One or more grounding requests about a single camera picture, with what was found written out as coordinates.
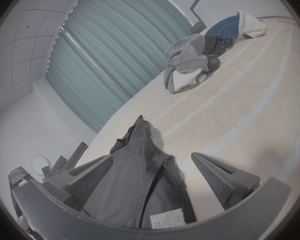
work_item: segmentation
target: clothing tag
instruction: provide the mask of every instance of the clothing tag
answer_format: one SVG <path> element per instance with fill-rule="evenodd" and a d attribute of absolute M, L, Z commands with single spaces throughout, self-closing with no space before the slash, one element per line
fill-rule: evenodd
<path fill-rule="evenodd" d="M 184 226 L 182 208 L 150 216 L 152 229 L 168 229 Z"/>

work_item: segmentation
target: curtain gap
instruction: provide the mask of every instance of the curtain gap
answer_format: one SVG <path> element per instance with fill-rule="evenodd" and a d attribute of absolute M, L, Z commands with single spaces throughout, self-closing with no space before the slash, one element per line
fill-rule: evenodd
<path fill-rule="evenodd" d="M 79 48 L 79 50 L 89 59 L 89 61 L 92 62 L 92 64 L 122 93 L 128 100 L 129 98 L 108 78 L 108 76 L 92 61 L 91 58 L 80 48 L 80 46 L 72 39 L 72 37 L 64 30 L 63 27 L 61 27 L 61 31 L 63 31 L 68 38 Z"/>

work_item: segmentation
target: curtain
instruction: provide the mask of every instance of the curtain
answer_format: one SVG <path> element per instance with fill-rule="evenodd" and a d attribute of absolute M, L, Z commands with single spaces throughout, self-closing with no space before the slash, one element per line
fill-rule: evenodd
<path fill-rule="evenodd" d="M 99 132 L 164 71 L 163 53 L 191 27 L 168 0 L 79 0 L 53 46 L 46 78 Z"/>

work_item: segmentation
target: bed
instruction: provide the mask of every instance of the bed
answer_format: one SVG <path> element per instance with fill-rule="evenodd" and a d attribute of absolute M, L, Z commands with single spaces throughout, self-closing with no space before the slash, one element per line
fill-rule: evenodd
<path fill-rule="evenodd" d="M 174 155 L 198 221 L 224 211 L 190 156 L 210 155 L 292 186 L 280 220 L 300 193 L 300 29 L 287 18 L 264 19 L 269 33 L 235 44 L 220 68 L 194 89 L 170 94 L 163 73 L 121 107 L 77 166 L 109 154 L 139 115 L 151 138 Z"/>

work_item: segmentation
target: white cloth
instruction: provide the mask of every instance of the white cloth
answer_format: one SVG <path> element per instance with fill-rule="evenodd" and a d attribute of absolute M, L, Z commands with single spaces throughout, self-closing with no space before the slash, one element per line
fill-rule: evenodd
<path fill-rule="evenodd" d="M 196 77 L 201 73 L 202 68 L 197 69 L 194 72 L 182 74 L 179 73 L 177 70 L 173 71 L 173 85 L 175 91 L 179 91 L 181 88 L 186 86 L 191 86 L 196 84 Z M 204 75 L 204 78 L 200 76 L 198 79 L 201 82 L 206 78 L 206 75 Z"/>
<path fill-rule="evenodd" d="M 252 38 L 267 34 L 267 26 L 264 23 L 244 11 L 238 10 L 238 14 L 240 15 L 239 38 L 243 38 L 245 34 Z"/>

